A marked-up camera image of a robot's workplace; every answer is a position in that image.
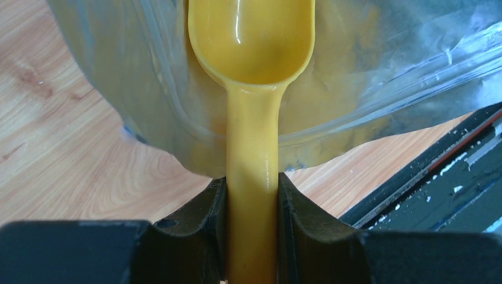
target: spoon handle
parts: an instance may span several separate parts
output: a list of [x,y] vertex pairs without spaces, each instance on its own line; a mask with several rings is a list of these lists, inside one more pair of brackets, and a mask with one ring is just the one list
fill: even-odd
[[278,117],[285,88],[227,88],[227,279],[276,283]]

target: white debris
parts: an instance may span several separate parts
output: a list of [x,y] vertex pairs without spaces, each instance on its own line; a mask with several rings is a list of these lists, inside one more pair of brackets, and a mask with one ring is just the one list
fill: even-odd
[[444,169],[439,172],[440,176],[443,176],[448,170],[450,170],[458,161],[462,160],[465,156],[467,156],[467,152],[464,152],[462,155],[458,156],[455,160],[449,163]]
[[453,188],[453,192],[454,192],[454,193],[457,193],[457,192],[459,192],[462,188],[464,188],[464,187],[463,187],[463,186],[461,186],[461,185],[456,186],[456,187],[454,187],[454,188]]

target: clear plastic bag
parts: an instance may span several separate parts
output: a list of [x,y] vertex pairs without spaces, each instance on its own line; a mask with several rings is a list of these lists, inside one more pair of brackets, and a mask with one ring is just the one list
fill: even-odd
[[[138,139],[225,175],[225,90],[200,68],[183,0],[48,0],[89,82]],[[279,168],[502,101],[502,2],[319,0],[316,45],[284,94]]]

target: yellow measuring spoon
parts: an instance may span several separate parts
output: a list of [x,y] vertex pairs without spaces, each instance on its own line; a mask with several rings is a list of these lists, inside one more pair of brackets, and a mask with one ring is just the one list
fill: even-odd
[[227,90],[229,283],[276,283],[279,106],[312,55],[314,8],[315,0],[188,2],[194,53]]

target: wooden surface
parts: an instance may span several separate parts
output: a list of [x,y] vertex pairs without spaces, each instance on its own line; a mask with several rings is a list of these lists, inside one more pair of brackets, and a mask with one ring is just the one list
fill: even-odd
[[[291,173],[339,216],[460,120],[362,145]],[[158,220],[208,183],[173,157],[126,143],[43,0],[0,0],[0,224],[18,219]]]

